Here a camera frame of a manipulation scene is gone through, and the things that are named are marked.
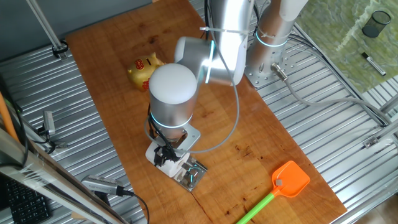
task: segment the wooden board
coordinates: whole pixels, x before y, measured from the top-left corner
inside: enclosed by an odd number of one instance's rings
[[[295,198],[274,199],[252,222],[330,223],[339,217],[345,207],[246,78],[238,85],[238,128],[220,148],[195,155],[208,172],[192,193],[147,161],[150,141],[143,125],[149,96],[132,89],[126,70],[152,52],[172,62],[178,38],[200,37],[200,26],[188,1],[162,0],[67,37],[129,180],[149,206],[151,223],[235,223],[271,191],[272,173],[289,160],[311,182]],[[231,87],[202,85],[192,119],[201,139],[193,150],[224,139],[235,116]]]

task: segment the green handle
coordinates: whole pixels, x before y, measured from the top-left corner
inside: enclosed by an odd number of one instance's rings
[[[262,208],[264,208],[272,199],[274,199],[274,195],[269,193],[264,199],[261,200],[252,210],[250,210],[242,219],[240,219],[236,224],[245,224],[251,218],[253,218],[257,213],[260,212]]]

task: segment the gray cable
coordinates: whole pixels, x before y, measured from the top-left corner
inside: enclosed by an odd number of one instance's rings
[[[290,90],[290,92],[292,93],[292,95],[299,100],[301,103],[305,104],[305,105],[309,105],[309,106],[326,106],[326,105],[330,105],[332,103],[339,103],[339,102],[354,102],[354,103],[359,103],[362,105],[367,106],[368,108],[371,108],[372,110],[374,110],[375,112],[379,112],[379,116],[382,117],[383,119],[385,119],[385,121],[389,124],[391,124],[390,119],[383,114],[379,109],[377,109],[375,106],[373,106],[372,104],[365,102],[363,100],[360,99],[355,99],[355,98],[340,98],[340,99],[335,99],[335,100],[329,100],[329,101],[324,101],[324,102],[318,102],[318,103],[312,103],[309,101],[304,100],[303,98],[301,98],[300,96],[298,96],[298,94],[293,90],[292,86],[290,85],[289,80],[285,81],[285,84],[287,86],[287,88]]]
[[[227,71],[229,77],[231,78],[232,87],[234,88],[235,99],[236,99],[236,120],[235,120],[234,126],[232,127],[232,129],[231,129],[231,131],[229,132],[229,134],[224,138],[224,140],[222,140],[222,141],[221,141],[220,143],[218,143],[216,146],[213,146],[213,147],[211,147],[211,148],[209,148],[209,149],[205,149],[205,150],[201,150],[201,151],[191,151],[191,150],[186,151],[186,150],[181,150],[181,149],[174,149],[175,152],[180,152],[180,153],[192,153],[192,154],[203,153],[203,152],[210,152],[210,151],[212,151],[212,150],[214,150],[214,149],[220,147],[222,144],[224,144],[224,143],[229,139],[229,137],[231,137],[231,135],[233,134],[233,132],[234,132],[235,129],[236,129],[236,126],[238,125],[238,121],[239,121],[239,96],[238,96],[238,90],[236,89],[234,77],[233,77],[231,71],[229,70],[229,68],[228,68],[228,66],[227,66],[227,64],[226,64],[226,62],[225,62],[225,60],[224,60],[224,57],[223,57],[223,55],[222,55],[221,52],[220,52],[220,49],[218,48],[218,44],[217,44],[217,41],[216,41],[216,38],[215,38],[215,35],[214,35],[214,31],[211,30],[210,32],[211,32],[211,36],[212,36],[213,41],[214,41],[215,48],[216,48],[218,54],[220,55],[220,59],[221,59],[221,61],[223,62],[224,67],[225,67],[225,69],[226,69],[226,71]]]
[[[315,56],[315,57],[318,58],[320,61],[322,61],[322,62],[329,68],[330,71],[333,71],[333,69],[330,67],[330,65],[328,65],[328,64],[325,62],[325,60],[324,60],[323,58],[321,58],[321,56],[319,56],[319,55],[317,55],[317,54],[315,54],[315,53],[313,53],[313,52],[311,52],[311,51],[309,51],[309,50],[307,50],[307,49],[302,50],[302,49],[297,49],[297,48],[296,48],[296,49],[294,49],[294,50],[298,50],[298,51],[305,52],[305,53],[308,53],[308,54],[311,54],[311,55]],[[363,101],[363,100],[356,99],[356,98],[340,98],[340,99],[331,100],[331,101],[325,101],[325,102],[319,102],[319,103],[312,103],[312,102],[308,102],[308,101],[305,101],[304,99],[300,98],[300,97],[298,96],[298,94],[296,94],[296,92],[294,92],[294,90],[293,90],[293,88],[292,88],[292,86],[290,85],[290,83],[289,83],[288,80],[286,80],[285,83],[286,83],[286,85],[287,85],[287,88],[288,88],[288,89],[290,90],[290,92],[294,95],[294,97],[295,97],[297,100],[299,100],[300,102],[302,102],[302,103],[306,102],[306,103],[304,103],[304,104],[306,104],[306,105],[309,105],[309,106],[325,106],[325,105],[329,105],[329,104],[331,104],[331,103],[351,101],[351,102],[355,102],[355,103],[359,103],[359,104],[362,104],[362,105],[364,105],[364,106],[367,106],[368,108],[371,108],[371,109],[373,110],[374,114],[375,114],[377,117],[383,119],[384,122],[386,122],[387,124],[391,124],[391,120],[390,120],[381,110],[377,109],[377,108],[376,108],[375,106],[373,106],[372,104],[370,104],[370,103],[368,103],[368,102],[365,102],[365,101]],[[347,86],[346,86],[346,89],[347,89],[351,94],[354,95],[354,93],[353,93],[352,91],[350,91],[349,88],[348,88]]]

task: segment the white cable tie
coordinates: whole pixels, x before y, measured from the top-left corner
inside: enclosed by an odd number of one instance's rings
[[[205,31],[216,31],[216,32],[230,32],[234,34],[243,34],[243,35],[248,35],[249,31],[244,30],[229,30],[229,29],[219,29],[219,28],[211,28],[211,27],[201,27],[200,30],[205,30]]]

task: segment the orange pole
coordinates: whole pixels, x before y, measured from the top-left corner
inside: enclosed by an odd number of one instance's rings
[[[12,124],[11,121],[10,113],[8,112],[7,109],[6,102],[4,101],[4,98],[2,97],[1,93],[0,93],[0,113],[8,134],[11,135],[11,137],[14,138],[17,142],[19,142],[17,133],[15,132],[14,129],[14,125]]]

